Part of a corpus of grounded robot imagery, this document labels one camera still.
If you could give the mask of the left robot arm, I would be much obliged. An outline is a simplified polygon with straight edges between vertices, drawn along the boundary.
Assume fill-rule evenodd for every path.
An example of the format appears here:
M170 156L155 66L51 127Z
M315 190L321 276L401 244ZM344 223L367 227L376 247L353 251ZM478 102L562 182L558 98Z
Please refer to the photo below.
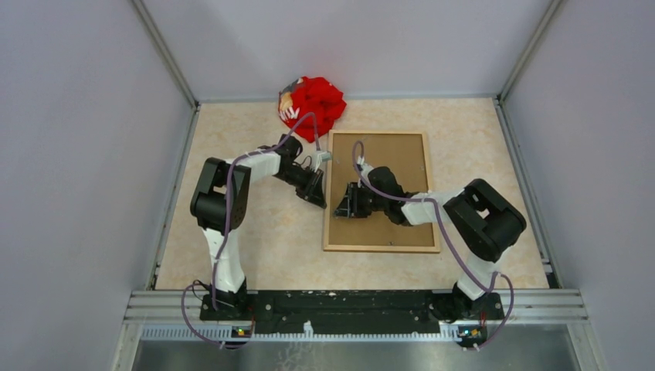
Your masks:
M303 145L284 134L274 146L261 146L233 159L207 158L190 203L190 212L209 245L212 281L208 307L229 319L243 317L248 307L246 275L240 261L241 226L246 218L249 188L255 182L274 177L293 186L296 195L320 208L327 205L321 166L332 158L317 149L309 165L297 158Z

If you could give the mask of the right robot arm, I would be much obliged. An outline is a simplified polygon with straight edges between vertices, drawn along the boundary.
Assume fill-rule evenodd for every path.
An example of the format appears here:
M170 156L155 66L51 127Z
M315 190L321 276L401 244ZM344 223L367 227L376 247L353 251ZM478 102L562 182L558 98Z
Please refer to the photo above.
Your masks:
M499 261L527 227L522 214L483 179L451 195L407 192L386 166L356 169L359 179L347 185L334 216L362 219L382 212L400 226L436 224L463 274L436 299L435 315L451 322L474 318L502 275Z

